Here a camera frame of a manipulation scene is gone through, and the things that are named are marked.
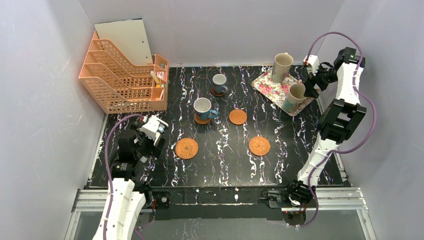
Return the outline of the dark wooden coaster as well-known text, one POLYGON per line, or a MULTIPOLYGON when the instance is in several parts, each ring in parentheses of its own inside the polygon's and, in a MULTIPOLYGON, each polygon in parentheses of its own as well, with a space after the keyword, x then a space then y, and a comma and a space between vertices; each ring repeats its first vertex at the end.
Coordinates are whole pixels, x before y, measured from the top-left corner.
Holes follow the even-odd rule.
POLYGON ((215 89, 214 89, 214 88, 211 88, 211 89, 210 89, 210 92, 211 92, 211 94, 212 94, 213 96, 215 96, 215 97, 223 97, 223 96, 225 96, 225 95, 227 94, 226 92, 218 93, 218 92, 216 92, 216 91, 215 91, 215 89))

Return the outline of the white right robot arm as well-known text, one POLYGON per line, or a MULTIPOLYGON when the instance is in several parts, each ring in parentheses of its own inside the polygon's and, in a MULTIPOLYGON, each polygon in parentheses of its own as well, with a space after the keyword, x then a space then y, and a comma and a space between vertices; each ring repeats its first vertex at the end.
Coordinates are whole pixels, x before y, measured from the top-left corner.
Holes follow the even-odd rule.
POLYGON ((338 52, 333 64, 320 63, 316 55, 309 55, 305 62, 309 73, 303 83, 305 97, 316 99, 329 84, 337 84, 335 98, 318 121, 317 138, 312 152, 297 174, 297 180, 307 187, 318 184, 328 158, 341 143, 353 135, 367 113, 367 109, 361 106, 357 92, 365 63, 356 52, 355 48, 345 47, 338 52))

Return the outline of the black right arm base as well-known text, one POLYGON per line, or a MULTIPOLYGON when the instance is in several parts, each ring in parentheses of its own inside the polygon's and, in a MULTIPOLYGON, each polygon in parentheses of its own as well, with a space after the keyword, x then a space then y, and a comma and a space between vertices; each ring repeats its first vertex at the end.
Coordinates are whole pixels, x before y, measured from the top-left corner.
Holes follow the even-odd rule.
POLYGON ((318 216, 319 203, 316 194, 317 187, 308 185, 302 180, 293 180, 290 184, 277 188, 266 188, 260 193, 260 200, 265 201, 271 209, 281 209, 283 221, 294 228, 306 227, 318 216), (307 220, 308 204, 314 201, 315 212, 307 220))

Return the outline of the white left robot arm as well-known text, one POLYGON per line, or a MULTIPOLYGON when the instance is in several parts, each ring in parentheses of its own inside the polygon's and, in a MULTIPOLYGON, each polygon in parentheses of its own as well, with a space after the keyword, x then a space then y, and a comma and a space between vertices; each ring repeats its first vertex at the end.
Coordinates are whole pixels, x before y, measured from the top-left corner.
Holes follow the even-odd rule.
POLYGON ((92 237, 94 240, 130 240, 133 233, 140 234, 136 222, 138 214, 147 202, 146 195, 140 191, 134 191, 135 183, 130 179, 112 178, 108 153, 112 133, 131 117, 145 118, 139 113, 128 115, 119 120, 106 137, 104 161, 108 177, 108 189, 102 216, 92 237))

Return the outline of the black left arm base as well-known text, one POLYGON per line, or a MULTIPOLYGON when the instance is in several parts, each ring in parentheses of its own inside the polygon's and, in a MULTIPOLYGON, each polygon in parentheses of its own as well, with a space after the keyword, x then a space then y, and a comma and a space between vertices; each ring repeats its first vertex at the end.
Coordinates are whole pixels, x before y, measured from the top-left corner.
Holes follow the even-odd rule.
POLYGON ((146 203, 143 209, 151 210, 153 217, 156 216, 158 210, 168 210, 171 205, 171 194, 169 191, 152 187, 147 181, 136 182, 135 192, 143 193, 146 203))

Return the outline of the blue patterned mug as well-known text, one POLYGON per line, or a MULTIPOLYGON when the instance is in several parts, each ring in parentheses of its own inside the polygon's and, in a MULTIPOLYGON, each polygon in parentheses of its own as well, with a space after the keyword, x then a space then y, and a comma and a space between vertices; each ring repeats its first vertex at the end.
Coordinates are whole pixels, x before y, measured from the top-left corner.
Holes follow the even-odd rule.
POLYGON ((196 117, 201 121, 217 118, 219 113, 212 109, 212 103, 208 98, 200 97, 193 103, 196 117))

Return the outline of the woven rattan coaster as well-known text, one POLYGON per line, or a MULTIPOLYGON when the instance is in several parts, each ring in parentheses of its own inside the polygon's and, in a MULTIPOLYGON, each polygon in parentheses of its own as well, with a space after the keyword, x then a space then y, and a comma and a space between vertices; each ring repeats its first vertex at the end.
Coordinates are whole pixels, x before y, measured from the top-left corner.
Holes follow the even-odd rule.
POLYGON ((182 138, 175 146, 176 155, 184 160, 192 159, 199 150, 198 143, 193 138, 182 138))
POLYGON ((270 142, 263 136, 253 137, 249 141, 249 150, 256 156, 265 156, 271 149, 270 142))

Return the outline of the small grey mug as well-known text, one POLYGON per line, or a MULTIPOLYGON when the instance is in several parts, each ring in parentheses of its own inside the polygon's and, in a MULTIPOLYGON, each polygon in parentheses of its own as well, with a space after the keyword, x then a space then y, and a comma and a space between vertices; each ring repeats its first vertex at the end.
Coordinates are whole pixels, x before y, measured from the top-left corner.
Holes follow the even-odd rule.
POLYGON ((222 92, 228 92, 228 87, 227 87, 227 78, 225 75, 223 74, 216 74, 213 78, 212 78, 212 82, 213 82, 213 87, 215 89, 216 92, 218 93, 222 93, 222 92))

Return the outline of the light wooden coaster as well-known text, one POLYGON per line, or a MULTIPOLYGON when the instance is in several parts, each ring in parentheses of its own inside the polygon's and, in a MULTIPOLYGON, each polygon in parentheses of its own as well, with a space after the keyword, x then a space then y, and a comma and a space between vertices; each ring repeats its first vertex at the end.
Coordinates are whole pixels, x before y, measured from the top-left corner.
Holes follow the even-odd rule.
POLYGON ((234 125, 243 125, 247 121, 248 116, 244 110, 234 109, 229 113, 228 118, 234 125))
POLYGON ((206 125, 211 122, 211 118, 201 119, 197 114, 194 115, 194 121, 199 125, 206 125))

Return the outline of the large beige floral mug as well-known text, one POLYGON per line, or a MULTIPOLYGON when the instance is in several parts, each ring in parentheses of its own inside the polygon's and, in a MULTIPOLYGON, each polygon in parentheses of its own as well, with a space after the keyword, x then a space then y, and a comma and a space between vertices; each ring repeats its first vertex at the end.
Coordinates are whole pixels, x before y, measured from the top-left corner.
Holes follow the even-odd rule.
POLYGON ((282 109, 288 114, 293 114, 296 112, 301 104, 307 99, 304 96, 306 92, 306 87, 302 83, 295 83, 289 87, 289 90, 286 94, 286 97, 282 104, 282 109))

